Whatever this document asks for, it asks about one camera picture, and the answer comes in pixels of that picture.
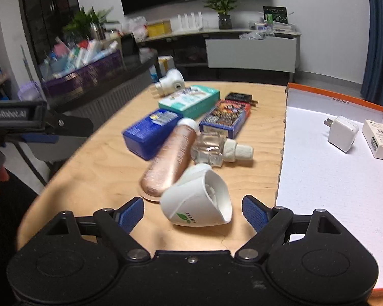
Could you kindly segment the teal and white box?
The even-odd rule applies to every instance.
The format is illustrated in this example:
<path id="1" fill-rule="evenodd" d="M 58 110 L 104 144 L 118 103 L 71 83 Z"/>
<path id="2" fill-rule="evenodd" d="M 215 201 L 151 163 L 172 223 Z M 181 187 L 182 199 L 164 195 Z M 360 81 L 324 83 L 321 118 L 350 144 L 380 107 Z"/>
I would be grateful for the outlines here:
<path id="1" fill-rule="evenodd" d="M 183 116 L 183 118 L 199 118 L 209 112 L 220 100 L 218 89 L 192 85 L 179 90 L 158 102 L 161 109 L 166 109 Z"/>

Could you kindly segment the colourful card box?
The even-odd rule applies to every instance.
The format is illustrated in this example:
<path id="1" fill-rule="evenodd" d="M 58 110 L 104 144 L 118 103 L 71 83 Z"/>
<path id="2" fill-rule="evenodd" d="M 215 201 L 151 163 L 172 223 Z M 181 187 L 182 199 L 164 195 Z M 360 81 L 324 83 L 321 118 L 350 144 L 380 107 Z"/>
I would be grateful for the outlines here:
<path id="1" fill-rule="evenodd" d="M 251 105 L 245 102 L 219 100 L 199 123 L 202 133 L 217 132 L 236 139 L 250 116 Z"/>

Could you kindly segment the clear glass refill bottle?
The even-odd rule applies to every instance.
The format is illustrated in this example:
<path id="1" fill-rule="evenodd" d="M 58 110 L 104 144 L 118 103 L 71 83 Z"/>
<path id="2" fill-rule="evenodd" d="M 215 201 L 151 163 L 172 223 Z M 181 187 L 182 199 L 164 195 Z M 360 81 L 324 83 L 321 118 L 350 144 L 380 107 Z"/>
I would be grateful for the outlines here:
<path id="1" fill-rule="evenodd" d="M 191 146 L 191 159 L 196 164 L 221 167 L 224 162 L 252 161 L 254 149 L 239 144 L 218 132 L 200 133 Z"/>

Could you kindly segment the cardboard box on floor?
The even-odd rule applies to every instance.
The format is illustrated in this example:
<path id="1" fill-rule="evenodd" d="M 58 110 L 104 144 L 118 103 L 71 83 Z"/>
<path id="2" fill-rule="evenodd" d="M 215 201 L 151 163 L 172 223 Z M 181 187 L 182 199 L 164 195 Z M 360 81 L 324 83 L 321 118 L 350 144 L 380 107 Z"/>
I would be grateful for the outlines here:
<path id="1" fill-rule="evenodd" d="M 161 75 L 164 77 L 168 70 L 176 68 L 174 58 L 171 55 L 164 55 L 158 57 Z"/>

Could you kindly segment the potted green plant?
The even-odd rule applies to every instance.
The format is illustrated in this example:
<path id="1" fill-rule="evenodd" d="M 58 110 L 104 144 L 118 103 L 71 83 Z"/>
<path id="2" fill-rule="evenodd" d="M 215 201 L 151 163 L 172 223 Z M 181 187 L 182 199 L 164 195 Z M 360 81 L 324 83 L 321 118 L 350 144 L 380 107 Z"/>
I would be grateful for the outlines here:
<path id="1" fill-rule="evenodd" d="M 205 0 L 205 7 L 217 13 L 220 30 L 233 29 L 230 13 L 236 8 L 237 2 L 238 0 Z"/>

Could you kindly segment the white tv console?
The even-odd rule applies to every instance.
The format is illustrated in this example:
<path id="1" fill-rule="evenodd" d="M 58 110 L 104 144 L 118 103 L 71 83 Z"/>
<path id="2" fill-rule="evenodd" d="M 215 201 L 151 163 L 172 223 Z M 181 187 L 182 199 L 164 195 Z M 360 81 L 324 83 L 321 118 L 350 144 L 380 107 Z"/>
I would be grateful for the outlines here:
<path id="1" fill-rule="evenodd" d="M 298 32 L 277 31 L 262 39 L 241 39 L 249 29 L 204 29 L 148 37 L 138 42 L 160 55 L 170 55 L 180 68 L 247 69 L 286 73 L 294 80 L 299 67 Z"/>

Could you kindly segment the white plastic bag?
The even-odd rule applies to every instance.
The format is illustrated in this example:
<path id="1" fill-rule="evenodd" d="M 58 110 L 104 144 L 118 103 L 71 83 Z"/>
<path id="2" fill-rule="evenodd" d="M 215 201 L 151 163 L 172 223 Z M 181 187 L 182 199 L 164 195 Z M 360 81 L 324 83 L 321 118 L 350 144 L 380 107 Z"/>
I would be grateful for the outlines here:
<path id="1" fill-rule="evenodd" d="M 130 32 L 136 41 L 142 41 L 148 37 L 147 20 L 142 16 L 135 18 L 126 17 L 122 23 L 122 30 Z"/>

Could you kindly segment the purple basket of items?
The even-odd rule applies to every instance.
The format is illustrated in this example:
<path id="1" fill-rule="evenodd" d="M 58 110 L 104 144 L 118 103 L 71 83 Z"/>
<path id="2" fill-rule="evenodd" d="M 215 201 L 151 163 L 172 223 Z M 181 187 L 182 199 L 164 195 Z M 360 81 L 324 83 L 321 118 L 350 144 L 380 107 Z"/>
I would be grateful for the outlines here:
<path id="1" fill-rule="evenodd" d="M 87 49 L 78 53 L 75 66 L 55 73 L 52 78 L 42 84 L 42 89 L 49 99 L 64 96 L 77 91 L 78 93 L 110 80 L 124 70 L 120 38 L 106 42 L 92 40 Z"/>

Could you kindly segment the white usb charger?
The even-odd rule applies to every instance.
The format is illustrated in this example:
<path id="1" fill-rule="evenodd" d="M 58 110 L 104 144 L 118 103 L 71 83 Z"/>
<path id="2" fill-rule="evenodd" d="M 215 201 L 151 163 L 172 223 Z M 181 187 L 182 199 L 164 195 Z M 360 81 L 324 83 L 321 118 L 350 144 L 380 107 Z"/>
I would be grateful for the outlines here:
<path id="1" fill-rule="evenodd" d="M 341 115 L 334 120 L 326 118 L 324 124 L 330 128 L 328 141 L 344 153 L 347 153 L 358 135 L 358 125 Z"/>

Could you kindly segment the yellow box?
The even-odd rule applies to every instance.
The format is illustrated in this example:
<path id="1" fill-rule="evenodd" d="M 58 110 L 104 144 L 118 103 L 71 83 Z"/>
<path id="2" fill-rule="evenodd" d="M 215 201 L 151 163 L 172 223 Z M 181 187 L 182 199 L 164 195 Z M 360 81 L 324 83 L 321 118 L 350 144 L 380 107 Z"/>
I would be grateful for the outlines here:
<path id="1" fill-rule="evenodd" d="M 148 36 L 151 38 L 170 35 L 172 33 L 171 21 L 169 19 L 148 22 L 146 27 Z"/>

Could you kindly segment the left potted plant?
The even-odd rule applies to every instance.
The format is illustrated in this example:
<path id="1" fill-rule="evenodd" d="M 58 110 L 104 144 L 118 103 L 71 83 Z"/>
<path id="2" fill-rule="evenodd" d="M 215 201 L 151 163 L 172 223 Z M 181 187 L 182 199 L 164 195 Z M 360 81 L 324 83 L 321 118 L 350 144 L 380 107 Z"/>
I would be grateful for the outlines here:
<path id="1" fill-rule="evenodd" d="M 75 38 L 81 38 L 83 40 L 89 39 L 91 37 L 92 25 L 102 27 L 106 24 L 119 23 L 119 21 L 108 19 L 112 10 L 113 8 L 109 8 L 95 12 L 94 8 L 91 8 L 86 12 L 84 8 L 81 8 L 75 13 L 71 22 L 63 27 L 63 32 Z"/>

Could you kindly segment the white router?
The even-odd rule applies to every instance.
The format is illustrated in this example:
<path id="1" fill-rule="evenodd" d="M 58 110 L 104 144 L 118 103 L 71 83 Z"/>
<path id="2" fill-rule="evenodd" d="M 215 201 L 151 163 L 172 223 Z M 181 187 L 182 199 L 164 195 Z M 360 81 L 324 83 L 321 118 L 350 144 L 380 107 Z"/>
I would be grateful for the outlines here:
<path id="1" fill-rule="evenodd" d="M 174 21 L 175 32 L 195 32 L 202 30 L 203 27 L 202 12 L 177 14 L 177 18 Z"/>

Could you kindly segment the orange rimmed white tray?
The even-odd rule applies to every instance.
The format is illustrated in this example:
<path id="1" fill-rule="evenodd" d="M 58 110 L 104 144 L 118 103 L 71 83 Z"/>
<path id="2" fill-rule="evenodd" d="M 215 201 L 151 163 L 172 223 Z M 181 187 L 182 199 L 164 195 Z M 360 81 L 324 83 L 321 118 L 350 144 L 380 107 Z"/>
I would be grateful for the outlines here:
<path id="1" fill-rule="evenodd" d="M 359 132 L 346 153 L 328 141 L 327 119 L 344 116 L 358 127 L 383 123 L 383 106 L 291 83 L 277 204 L 295 213 L 327 209 L 374 256 L 383 296 L 383 160 L 373 157 Z"/>

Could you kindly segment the black green sign card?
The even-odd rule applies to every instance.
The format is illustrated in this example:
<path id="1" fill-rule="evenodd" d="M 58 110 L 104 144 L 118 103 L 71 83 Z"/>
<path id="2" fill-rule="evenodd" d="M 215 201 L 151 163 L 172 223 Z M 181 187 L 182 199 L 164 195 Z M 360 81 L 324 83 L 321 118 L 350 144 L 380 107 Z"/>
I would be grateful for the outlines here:
<path id="1" fill-rule="evenodd" d="M 264 6 L 264 20 L 271 24 L 274 22 L 288 24 L 288 13 L 286 7 Z"/>

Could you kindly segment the small black box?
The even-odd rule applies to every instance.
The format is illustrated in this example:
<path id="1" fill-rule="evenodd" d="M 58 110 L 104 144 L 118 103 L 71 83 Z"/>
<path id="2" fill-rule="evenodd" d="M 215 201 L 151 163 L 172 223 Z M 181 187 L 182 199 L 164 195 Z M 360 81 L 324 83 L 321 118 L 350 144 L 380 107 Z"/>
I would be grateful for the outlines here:
<path id="1" fill-rule="evenodd" d="M 245 93 L 231 92 L 225 96 L 225 100 L 243 102 L 251 106 L 256 106 L 258 104 L 258 101 L 254 100 L 252 95 Z"/>

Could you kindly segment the dark side counter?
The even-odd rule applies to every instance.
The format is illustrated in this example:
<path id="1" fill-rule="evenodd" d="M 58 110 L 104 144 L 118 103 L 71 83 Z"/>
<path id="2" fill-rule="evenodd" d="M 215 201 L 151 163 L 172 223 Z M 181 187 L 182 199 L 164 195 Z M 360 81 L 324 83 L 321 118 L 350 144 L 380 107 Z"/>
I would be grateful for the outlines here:
<path id="1" fill-rule="evenodd" d="M 158 54 L 150 48 L 140 48 L 132 34 L 120 38 L 124 70 L 110 80 L 80 93 L 47 98 L 50 110 L 81 118 L 89 118 L 98 129 L 112 115 L 152 83 L 149 69 L 158 65 Z"/>

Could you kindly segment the rose gold bottle white cap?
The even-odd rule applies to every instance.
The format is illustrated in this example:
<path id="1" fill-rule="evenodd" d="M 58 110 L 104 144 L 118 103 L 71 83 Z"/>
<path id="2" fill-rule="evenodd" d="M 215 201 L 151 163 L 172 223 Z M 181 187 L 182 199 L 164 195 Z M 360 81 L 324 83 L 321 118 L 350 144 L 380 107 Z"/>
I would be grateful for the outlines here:
<path id="1" fill-rule="evenodd" d="M 140 179 L 143 198 L 159 202 L 161 195 L 181 177 L 189 166 L 198 132 L 198 123 L 192 118 L 179 120 Z"/>

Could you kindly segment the small white carton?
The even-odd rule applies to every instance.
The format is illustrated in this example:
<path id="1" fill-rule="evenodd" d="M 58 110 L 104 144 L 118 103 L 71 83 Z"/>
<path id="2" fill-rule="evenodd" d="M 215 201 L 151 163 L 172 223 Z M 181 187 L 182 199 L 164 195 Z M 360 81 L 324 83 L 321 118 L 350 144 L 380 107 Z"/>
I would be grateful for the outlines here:
<path id="1" fill-rule="evenodd" d="M 374 158 L 383 160 L 383 124 L 365 120 L 362 134 Z"/>

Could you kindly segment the white plug-in diffuser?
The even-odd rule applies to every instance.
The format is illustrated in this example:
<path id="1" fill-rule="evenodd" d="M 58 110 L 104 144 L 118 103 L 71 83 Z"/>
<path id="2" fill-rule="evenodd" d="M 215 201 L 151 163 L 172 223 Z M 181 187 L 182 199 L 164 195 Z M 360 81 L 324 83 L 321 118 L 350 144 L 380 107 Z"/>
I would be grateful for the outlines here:
<path id="1" fill-rule="evenodd" d="M 184 88 L 185 80 L 181 72 L 176 68 L 169 69 L 163 78 L 160 78 L 149 87 L 154 98 L 166 97 Z"/>

